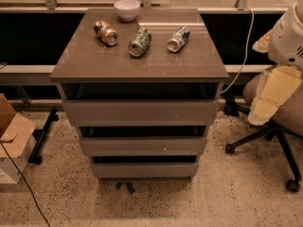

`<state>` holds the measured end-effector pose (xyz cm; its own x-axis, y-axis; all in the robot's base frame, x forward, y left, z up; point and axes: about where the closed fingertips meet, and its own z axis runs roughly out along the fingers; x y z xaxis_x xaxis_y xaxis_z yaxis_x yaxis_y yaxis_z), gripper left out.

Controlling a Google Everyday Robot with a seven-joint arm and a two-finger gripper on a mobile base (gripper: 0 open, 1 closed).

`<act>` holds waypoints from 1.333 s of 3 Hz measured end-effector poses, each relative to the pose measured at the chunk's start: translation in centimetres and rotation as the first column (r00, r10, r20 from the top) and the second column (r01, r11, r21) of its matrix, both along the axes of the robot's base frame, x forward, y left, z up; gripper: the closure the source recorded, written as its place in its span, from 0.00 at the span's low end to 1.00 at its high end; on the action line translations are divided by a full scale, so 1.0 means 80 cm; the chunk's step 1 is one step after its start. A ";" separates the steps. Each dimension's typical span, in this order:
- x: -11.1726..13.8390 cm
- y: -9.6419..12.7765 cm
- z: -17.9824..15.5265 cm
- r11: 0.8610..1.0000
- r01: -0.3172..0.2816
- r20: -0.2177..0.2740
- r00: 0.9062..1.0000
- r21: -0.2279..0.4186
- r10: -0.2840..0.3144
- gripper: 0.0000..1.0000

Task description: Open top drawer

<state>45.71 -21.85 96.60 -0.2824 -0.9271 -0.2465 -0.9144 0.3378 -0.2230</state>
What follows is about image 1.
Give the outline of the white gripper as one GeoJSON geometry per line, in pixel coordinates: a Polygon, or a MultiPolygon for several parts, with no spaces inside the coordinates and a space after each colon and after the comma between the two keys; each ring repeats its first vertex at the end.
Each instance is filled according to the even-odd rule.
{"type": "MultiPolygon", "coordinates": [[[[298,0],[279,18],[272,30],[258,39],[252,48],[267,53],[276,64],[303,68],[303,0],[298,0]]],[[[302,83],[302,72],[280,65],[259,78],[248,121],[256,126],[268,122],[302,83]]]]}

